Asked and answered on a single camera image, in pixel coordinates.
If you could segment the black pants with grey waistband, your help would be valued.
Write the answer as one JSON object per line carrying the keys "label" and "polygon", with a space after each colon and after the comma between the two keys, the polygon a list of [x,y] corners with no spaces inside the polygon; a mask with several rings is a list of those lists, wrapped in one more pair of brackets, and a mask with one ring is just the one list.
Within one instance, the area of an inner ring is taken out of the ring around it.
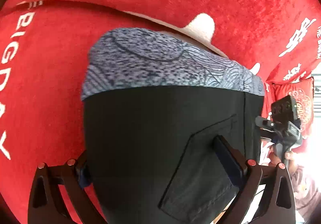
{"label": "black pants with grey waistband", "polygon": [[244,66],[170,34],[105,33],[82,86],[93,187],[109,223],[210,223],[235,197],[221,135],[260,156],[264,87]]}

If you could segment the red bed cover white lettering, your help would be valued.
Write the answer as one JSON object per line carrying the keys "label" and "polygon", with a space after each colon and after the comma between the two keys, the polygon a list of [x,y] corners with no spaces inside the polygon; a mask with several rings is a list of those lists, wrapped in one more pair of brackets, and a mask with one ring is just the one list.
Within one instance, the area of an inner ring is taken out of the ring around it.
{"label": "red bed cover white lettering", "polygon": [[1,194],[22,223],[36,167],[86,151],[82,86],[89,52],[107,32],[160,24],[102,5],[46,1],[1,13]]}

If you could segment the red embroidered cushion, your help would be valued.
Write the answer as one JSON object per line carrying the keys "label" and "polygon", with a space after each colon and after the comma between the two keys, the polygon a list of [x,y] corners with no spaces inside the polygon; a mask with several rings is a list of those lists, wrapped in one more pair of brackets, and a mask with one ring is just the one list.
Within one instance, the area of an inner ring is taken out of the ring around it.
{"label": "red embroidered cushion", "polygon": [[294,150],[296,153],[303,153],[307,148],[307,139],[312,132],[313,97],[314,97],[314,78],[310,77],[297,83],[273,85],[276,100],[287,95],[292,96],[297,102],[298,118],[301,120],[302,145]]}

